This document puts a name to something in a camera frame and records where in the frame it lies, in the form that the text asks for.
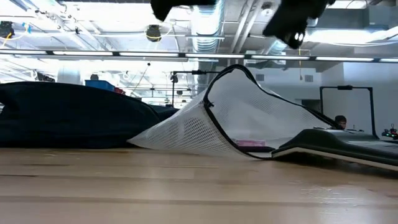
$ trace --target fluorescent light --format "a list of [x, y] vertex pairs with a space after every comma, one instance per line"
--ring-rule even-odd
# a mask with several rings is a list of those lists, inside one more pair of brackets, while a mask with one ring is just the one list
[[285, 56], [285, 55], [252, 55], [252, 59], [267, 59], [267, 60], [308, 60], [310, 57], [306, 56]]
[[135, 56], [135, 57], [178, 57], [178, 53], [120, 52], [120, 56]]
[[351, 57], [317, 57], [317, 60], [327, 60], [334, 62], [371, 62], [373, 58], [351, 58]]
[[398, 58], [382, 58], [380, 62], [398, 62]]
[[244, 58], [242, 54], [185, 54], [188, 58]]
[[0, 54], [46, 54], [44, 50], [0, 50]]
[[112, 56], [112, 52], [54, 51], [55, 55]]

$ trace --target perforated mesh sheet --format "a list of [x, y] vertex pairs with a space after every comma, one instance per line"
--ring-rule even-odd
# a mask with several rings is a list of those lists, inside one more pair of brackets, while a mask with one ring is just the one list
[[[229, 68], [232, 72], [224, 75]], [[236, 142], [257, 141], [277, 148], [303, 129], [328, 127], [302, 107], [262, 91], [249, 79], [247, 69], [235, 68], [226, 68], [212, 81], [210, 90], [129, 142], [149, 149], [242, 157], [248, 153]], [[206, 91], [213, 106], [205, 105]]]
[[207, 116], [202, 92], [171, 118], [140, 133], [130, 143], [149, 149], [210, 156], [242, 157]]
[[263, 90], [269, 94], [238, 69], [214, 82], [210, 110], [231, 139], [265, 141], [278, 148], [304, 129], [329, 127], [301, 106]]

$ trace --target exposed ductwork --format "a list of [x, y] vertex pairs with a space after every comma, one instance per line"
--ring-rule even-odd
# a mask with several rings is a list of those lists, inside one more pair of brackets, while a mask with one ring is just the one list
[[275, 40], [263, 54], [280, 55], [286, 48], [286, 44], [280, 40]]
[[[192, 18], [193, 35], [220, 35], [221, 21], [224, 16], [224, 0], [217, 0], [214, 6], [194, 6]], [[212, 38], [194, 38], [192, 40], [193, 51], [196, 53], [212, 54], [216, 53], [219, 39]], [[199, 62], [200, 70], [214, 70], [215, 64], [211, 62]], [[201, 75], [198, 77], [199, 86], [207, 85], [212, 77]], [[205, 87], [198, 87], [200, 93]]]

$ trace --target person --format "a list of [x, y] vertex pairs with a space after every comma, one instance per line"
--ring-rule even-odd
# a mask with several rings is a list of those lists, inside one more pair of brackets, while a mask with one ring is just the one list
[[346, 117], [344, 117], [343, 115], [337, 115], [335, 117], [335, 121], [336, 123], [338, 123], [338, 125], [341, 127], [341, 130], [346, 129], [346, 125], [347, 125], [347, 119]]

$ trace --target desk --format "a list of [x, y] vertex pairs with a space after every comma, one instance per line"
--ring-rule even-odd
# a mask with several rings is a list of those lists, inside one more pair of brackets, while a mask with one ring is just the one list
[[0, 223], [398, 222], [398, 179], [145, 149], [0, 149]]

